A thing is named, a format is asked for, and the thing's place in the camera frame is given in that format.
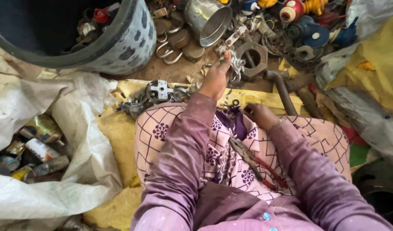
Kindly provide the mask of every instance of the blue button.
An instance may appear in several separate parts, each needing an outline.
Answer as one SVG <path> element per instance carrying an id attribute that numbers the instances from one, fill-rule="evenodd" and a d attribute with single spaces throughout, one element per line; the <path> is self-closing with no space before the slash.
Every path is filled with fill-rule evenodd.
<path id="1" fill-rule="evenodd" d="M 269 213 L 264 213 L 264 214 L 263 214 L 263 218 L 264 218 L 266 221 L 269 221 L 269 220 L 271 219 L 271 214 L 269 214 Z"/>

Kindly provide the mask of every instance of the purple sleeve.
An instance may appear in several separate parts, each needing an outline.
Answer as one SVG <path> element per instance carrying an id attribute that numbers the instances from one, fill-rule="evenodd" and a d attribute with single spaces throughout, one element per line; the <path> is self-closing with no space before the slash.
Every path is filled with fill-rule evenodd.
<path id="1" fill-rule="evenodd" d="M 289 121 L 269 132 L 282 165 L 297 187 L 309 218 L 327 231 L 393 231 L 336 169 Z"/>
<path id="2" fill-rule="evenodd" d="M 199 177 L 215 111 L 212 98 L 196 93 L 173 122 L 160 157 L 151 167 L 132 230 L 192 229 Z"/>

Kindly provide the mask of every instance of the hand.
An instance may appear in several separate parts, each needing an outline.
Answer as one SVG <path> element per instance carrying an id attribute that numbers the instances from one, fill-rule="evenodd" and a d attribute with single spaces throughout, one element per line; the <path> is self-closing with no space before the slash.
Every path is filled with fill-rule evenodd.
<path id="1" fill-rule="evenodd" d="M 199 94 L 213 98 L 215 101 L 220 100 L 225 92 L 230 77 L 230 52 L 227 50 L 224 54 L 224 60 L 216 61 L 204 78 Z"/>
<path id="2" fill-rule="evenodd" d="M 269 131 L 271 128 L 281 123 L 279 117 L 277 117 L 267 106 L 262 104 L 248 104 L 243 114 L 255 122 L 258 127 L 266 131 Z"/>

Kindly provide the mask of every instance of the metal hook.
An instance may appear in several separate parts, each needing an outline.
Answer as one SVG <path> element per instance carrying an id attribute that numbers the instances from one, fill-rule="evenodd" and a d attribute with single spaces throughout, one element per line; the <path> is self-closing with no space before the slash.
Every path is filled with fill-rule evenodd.
<path id="1" fill-rule="evenodd" d="M 184 27 L 184 24 L 185 24 L 185 22 L 181 21 L 181 24 L 177 28 L 172 29 L 172 30 L 168 30 L 167 33 L 168 34 L 173 34 L 173 33 L 178 32 L 180 29 L 182 29 Z"/>
<path id="2" fill-rule="evenodd" d="M 168 41 L 165 41 L 163 44 L 161 44 L 161 45 L 157 48 L 157 50 L 155 51 L 155 55 L 156 55 L 158 58 L 165 58 L 165 57 L 167 57 L 168 55 L 172 54 L 173 50 L 171 50 L 171 49 L 168 48 L 168 50 L 166 50 L 165 53 L 164 53 L 163 55 L 158 55 L 158 51 L 159 51 L 162 47 L 164 47 L 164 46 L 166 46 L 166 45 L 168 45 Z"/>
<path id="3" fill-rule="evenodd" d="M 165 58 L 164 58 L 164 63 L 166 63 L 166 64 L 168 64 L 168 65 L 170 65 L 170 64 L 174 64 L 174 63 L 176 63 L 178 60 L 179 60 L 179 58 L 182 56 L 182 52 L 174 59 L 174 60 L 172 60 L 172 61 L 168 61 L 168 60 L 166 60 Z"/>
<path id="4" fill-rule="evenodd" d="M 164 38 L 164 39 L 158 39 L 158 37 L 157 37 L 157 41 L 158 41 L 158 42 L 161 42 L 161 43 L 162 43 L 162 42 L 166 42 L 167 39 L 168 39 L 167 32 L 165 32 L 164 35 L 165 35 L 165 38 Z"/>

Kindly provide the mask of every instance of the rubber ring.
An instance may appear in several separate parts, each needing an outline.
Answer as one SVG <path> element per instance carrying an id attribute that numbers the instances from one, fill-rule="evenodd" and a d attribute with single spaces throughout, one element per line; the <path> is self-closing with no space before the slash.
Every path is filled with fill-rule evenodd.
<path id="1" fill-rule="evenodd" d="M 237 99 L 232 100 L 232 104 L 233 104 L 235 107 L 238 106 L 238 105 L 239 105 L 239 100 L 237 100 Z"/>

